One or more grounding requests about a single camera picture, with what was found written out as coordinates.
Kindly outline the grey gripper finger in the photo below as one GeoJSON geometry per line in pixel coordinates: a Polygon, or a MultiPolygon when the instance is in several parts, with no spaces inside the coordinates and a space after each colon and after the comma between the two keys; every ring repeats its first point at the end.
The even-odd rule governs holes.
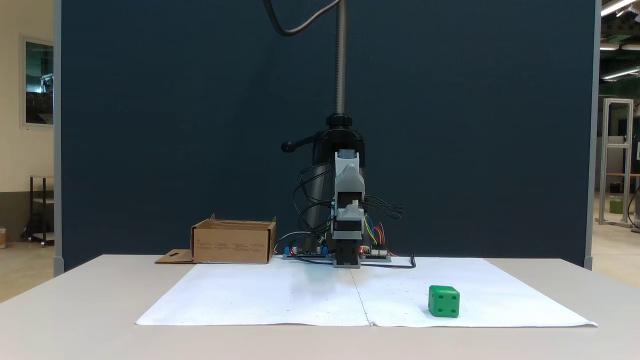
{"type": "Polygon", "coordinates": [[[336,171],[334,191],[336,193],[361,193],[366,190],[364,178],[356,165],[346,165],[341,171],[336,171]]]}

